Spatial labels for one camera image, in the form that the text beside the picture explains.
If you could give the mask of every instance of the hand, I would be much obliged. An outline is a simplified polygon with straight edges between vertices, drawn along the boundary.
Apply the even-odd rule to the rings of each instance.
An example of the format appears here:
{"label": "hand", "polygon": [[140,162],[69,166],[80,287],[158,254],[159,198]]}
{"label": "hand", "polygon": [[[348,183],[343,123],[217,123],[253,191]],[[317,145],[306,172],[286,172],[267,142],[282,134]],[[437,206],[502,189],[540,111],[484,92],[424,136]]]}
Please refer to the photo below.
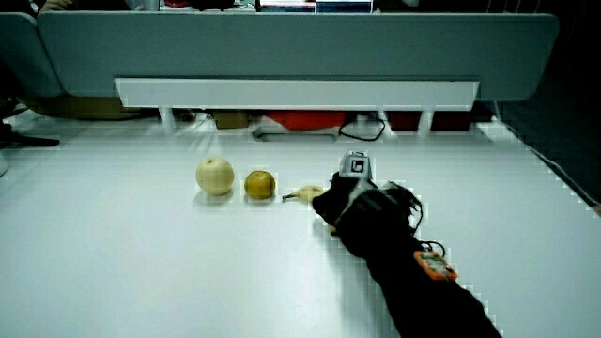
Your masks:
{"label": "hand", "polygon": [[65,10],[70,5],[73,5],[72,0],[48,0],[38,11],[38,14],[46,10]]}

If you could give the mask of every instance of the desk leg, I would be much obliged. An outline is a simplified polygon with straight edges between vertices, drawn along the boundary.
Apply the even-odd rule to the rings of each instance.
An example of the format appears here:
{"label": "desk leg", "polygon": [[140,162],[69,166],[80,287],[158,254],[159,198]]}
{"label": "desk leg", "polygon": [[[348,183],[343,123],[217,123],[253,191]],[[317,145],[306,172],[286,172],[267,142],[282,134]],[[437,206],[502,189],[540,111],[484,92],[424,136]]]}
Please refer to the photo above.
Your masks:
{"label": "desk leg", "polygon": [[0,177],[4,175],[8,170],[8,162],[4,159],[4,156],[0,154]]}
{"label": "desk leg", "polygon": [[422,111],[422,117],[420,118],[420,124],[417,128],[417,134],[425,137],[430,134],[430,128],[432,127],[432,119],[434,119],[434,111],[424,110]]}
{"label": "desk leg", "polygon": [[159,115],[161,116],[165,133],[167,135],[173,134],[176,128],[176,119],[173,116],[173,109],[171,109],[171,107],[159,107]]}

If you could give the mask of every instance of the white panel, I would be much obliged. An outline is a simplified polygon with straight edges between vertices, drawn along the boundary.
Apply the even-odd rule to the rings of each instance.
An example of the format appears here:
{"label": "white panel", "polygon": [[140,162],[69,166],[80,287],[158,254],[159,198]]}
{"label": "white panel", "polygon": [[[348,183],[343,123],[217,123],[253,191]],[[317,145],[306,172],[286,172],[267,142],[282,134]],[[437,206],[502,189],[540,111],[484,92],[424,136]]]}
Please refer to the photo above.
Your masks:
{"label": "white panel", "polygon": [[477,82],[115,79],[126,107],[468,111]]}

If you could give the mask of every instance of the black glove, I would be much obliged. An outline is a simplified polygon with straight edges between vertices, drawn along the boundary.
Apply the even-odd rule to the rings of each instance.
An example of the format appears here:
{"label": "black glove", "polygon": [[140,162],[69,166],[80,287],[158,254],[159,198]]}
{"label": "black glove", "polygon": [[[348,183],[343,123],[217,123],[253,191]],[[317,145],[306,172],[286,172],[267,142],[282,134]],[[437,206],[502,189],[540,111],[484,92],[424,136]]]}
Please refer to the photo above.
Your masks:
{"label": "black glove", "polygon": [[313,200],[316,213],[335,227],[332,234],[365,259],[403,338],[501,337],[479,300],[454,281],[433,280],[413,257],[432,243],[414,237],[420,222],[409,224],[412,210],[421,206],[401,186],[378,189],[371,181],[338,173],[331,188]]}

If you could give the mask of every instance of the office chair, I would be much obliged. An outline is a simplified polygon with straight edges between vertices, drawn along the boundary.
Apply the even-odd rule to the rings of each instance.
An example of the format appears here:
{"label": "office chair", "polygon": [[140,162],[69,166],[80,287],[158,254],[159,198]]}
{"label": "office chair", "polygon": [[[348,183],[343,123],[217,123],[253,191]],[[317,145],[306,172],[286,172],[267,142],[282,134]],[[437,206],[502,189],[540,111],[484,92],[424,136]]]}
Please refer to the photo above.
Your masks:
{"label": "office chair", "polygon": [[25,112],[27,108],[21,108],[17,100],[17,93],[21,91],[19,83],[0,62],[0,78],[4,81],[0,84],[0,146],[19,143],[24,146],[56,146],[58,140],[43,139],[38,137],[22,136],[15,132],[4,118]]}
{"label": "office chair", "polygon": [[[45,1],[35,1],[36,5],[44,4]],[[34,9],[29,4],[28,0],[3,0],[0,2],[0,12],[4,13],[16,13],[21,12],[25,14],[29,14],[32,17],[36,17],[37,14]]]}

